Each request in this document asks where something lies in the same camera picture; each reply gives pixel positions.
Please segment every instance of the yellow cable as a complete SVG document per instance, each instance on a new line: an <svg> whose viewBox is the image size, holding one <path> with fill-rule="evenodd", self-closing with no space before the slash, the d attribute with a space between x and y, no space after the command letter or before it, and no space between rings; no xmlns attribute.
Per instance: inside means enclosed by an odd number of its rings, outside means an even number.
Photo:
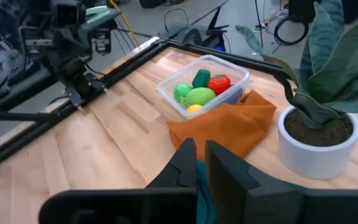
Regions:
<svg viewBox="0 0 358 224"><path fill-rule="evenodd" d="M120 12L117 4L113 0L109 0L110 4L117 10L117 12ZM134 38L137 46L140 46L139 41L137 40L134 30L132 29L131 25L129 24L127 18L124 16L123 13L121 13L122 20L125 22L125 25L128 27L129 31L131 32L132 37Z"/></svg>

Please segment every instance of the wooden tabletop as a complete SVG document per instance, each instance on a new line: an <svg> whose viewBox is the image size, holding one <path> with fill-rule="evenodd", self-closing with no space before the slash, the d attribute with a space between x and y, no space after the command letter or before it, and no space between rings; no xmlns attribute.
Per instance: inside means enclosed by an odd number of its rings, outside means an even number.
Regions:
<svg viewBox="0 0 358 224"><path fill-rule="evenodd" d="M0 224L36 224L43 202L62 190L145 187L175 151L166 122L184 120L158 93L157 85L198 57L166 49L94 100L85 112L72 114L4 161L0 165ZM251 89L275 104L277 111L268 137L246 161L278 179L307 187L358 189L358 145L348 170L336 178L311 180L286 169L277 157L276 124L288 106L283 88L271 75L250 70L247 91Z"/></svg>

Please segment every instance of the white plant pot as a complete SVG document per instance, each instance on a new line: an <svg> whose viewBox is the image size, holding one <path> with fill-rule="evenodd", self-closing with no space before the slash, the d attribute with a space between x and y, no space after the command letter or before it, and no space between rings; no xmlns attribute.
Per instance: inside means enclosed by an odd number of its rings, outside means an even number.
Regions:
<svg viewBox="0 0 358 224"><path fill-rule="evenodd" d="M353 124L353 133L348 140L336 146L309 146L293 139L284 127L285 117L294 109L289 106L278 120L278 151L284 165L311 179L329 179L344 172L358 140L358 119L347 114Z"/></svg>

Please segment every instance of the green toy fruit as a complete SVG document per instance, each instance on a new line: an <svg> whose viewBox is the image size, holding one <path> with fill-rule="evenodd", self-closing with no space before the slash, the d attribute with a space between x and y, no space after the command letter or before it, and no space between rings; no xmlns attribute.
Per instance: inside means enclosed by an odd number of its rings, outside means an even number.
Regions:
<svg viewBox="0 0 358 224"><path fill-rule="evenodd" d="M202 105L204 106L209 101L215 98L215 92L209 88L199 87L190 90L185 98L187 106Z"/></svg>
<svg viewBox="0 0 358 224"><path fill-rule="evenodd" d="M211 78L211 72L207 69L200 69L193 79L193 88L208 87L208 81Z"/></svg>
<svg viewBox="0 0 358 224"><path fill-rule="evenodd" d="M185 97L193 88L187 84L179 84L173 89L173 97L180 104L185 104Z"/></svg>

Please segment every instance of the orange cloth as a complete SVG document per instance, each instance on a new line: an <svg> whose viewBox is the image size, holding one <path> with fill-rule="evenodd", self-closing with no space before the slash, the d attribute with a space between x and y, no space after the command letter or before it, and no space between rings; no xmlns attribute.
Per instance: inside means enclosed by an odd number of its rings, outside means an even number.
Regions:
<svg viewBox="0 0 358 224"><path fill-rule="evenodd" d="M213 140L244 158L266 137L275 110L271 102L252 90L243 95L237 105L223 103L194 119L167 124L176 150L186 138L193 138L197 159L204 160L205 142Z"/></svg>

